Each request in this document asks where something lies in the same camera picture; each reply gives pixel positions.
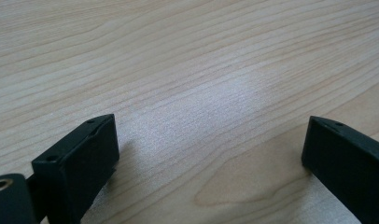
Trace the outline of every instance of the light wood tabletop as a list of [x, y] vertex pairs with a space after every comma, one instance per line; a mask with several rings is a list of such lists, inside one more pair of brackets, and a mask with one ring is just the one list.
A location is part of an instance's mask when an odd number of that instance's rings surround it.
[[0, 0], [0, 175], [109, 113], [83, 223], [359, 223], [301, 154], [311, 115], [379, 141], [379, 1]]

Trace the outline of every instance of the black plastic block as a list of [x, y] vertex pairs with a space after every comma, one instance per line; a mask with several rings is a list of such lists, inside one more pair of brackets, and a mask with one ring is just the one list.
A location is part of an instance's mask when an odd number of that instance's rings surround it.
[[84, 122], [34, 159], [35, 178], [48, 196], [49, 222], [79, 223], [118, 160], [114, 115]]
[[379, 142], [311, 117], [302, 163], [362, 222], [379, 223]]

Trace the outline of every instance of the wooden surface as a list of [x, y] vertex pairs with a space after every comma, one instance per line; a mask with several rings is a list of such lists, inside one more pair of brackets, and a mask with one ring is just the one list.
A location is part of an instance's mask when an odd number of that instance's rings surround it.
[[300, 156], [311, 115], [379, 141], [379, 1], [0, 0], [0, 175], [107, 113], [83, 223], [358, 223]]

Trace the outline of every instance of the black plastic part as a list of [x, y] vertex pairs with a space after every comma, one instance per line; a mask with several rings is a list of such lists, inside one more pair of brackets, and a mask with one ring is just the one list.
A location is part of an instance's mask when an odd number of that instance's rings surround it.
[[302, 163], [362, 222], [379, 223], [379, 142], [311, 117]]
[[7, 223], [36, 223], [23, 175], [0, 175], [0, 224]]
[[41, 222], [47, 215], [46, 202], [48, 200], [48, 195], [34, 175], [27, 178], [26, 182], [33, 202], [35, 220]]
[[45, 190], [49, 223], [79, 223], [118, 160], [114, 115], [84, 122], [34, 159], [34, 176]]

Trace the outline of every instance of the small hole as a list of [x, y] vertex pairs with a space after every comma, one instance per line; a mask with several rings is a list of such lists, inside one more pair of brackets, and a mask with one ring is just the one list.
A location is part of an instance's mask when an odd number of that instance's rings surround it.
[[59, 158], [58, 156], [48, 156], [47, 161], [57, 161], [58, 158]]
[[12, 179], [0, 179], [0, 191], [8, 188], [12, 183]]
[[90, 134], [88, 134], [88, 137], [94, 137], [97, 134], [97, 129], [93, 130]]

